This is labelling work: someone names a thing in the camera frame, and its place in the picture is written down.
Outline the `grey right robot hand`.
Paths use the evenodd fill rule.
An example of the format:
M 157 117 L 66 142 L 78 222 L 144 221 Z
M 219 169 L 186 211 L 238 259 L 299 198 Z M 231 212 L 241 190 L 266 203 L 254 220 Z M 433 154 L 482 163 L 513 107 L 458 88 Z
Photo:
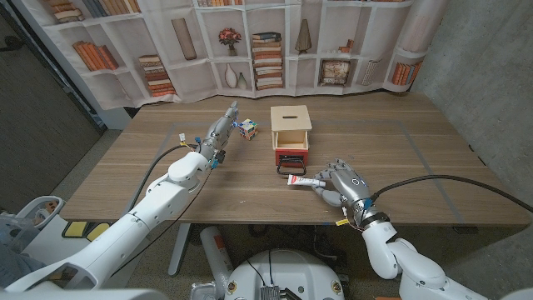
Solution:
M 329 162 L 326 169 L 318 172 L 313 178 L 332 184 L 334 190 L 325 187 L 312 189 L 329 205 L 351 209 L 357 227 L 367 229 L 390 221 L 390 218 L 373 204 L 370 189 L 363 177 L 340 158 Z

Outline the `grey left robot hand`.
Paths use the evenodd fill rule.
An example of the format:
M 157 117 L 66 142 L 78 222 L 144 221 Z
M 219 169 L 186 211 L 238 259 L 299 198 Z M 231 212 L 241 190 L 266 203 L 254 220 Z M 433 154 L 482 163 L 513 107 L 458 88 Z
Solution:
M 238 101 L 234 101 L 225 114 L 208 129 L 206 137 L 197 150 L 208 162 L 212 162 L 217 154 L 227 145 L 233 128 L 237 124 Z

